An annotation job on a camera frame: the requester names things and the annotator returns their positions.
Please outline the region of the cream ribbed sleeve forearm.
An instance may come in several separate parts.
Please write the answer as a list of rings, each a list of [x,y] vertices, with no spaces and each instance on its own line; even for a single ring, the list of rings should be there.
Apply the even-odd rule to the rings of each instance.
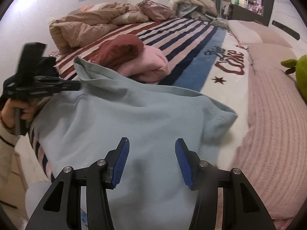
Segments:
[[[18,136],[11,134],[1,123],[0,140],[0,186],[7,184],[12,171],[12,158],[15,152],[15,145],[19,140]]]

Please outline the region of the person's left hand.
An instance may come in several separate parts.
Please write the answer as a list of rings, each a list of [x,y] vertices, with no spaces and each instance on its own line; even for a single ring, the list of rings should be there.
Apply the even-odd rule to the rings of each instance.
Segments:
[[[37,110],[37,99],[30,100],[29,102],[24,102],[21,100],[8,99],[1,110],[1,121],[3,126],[11,130],[15,127],[15,109],[19,108],[23,112],[21,114],[21,119],[26,121],[31,121]]]

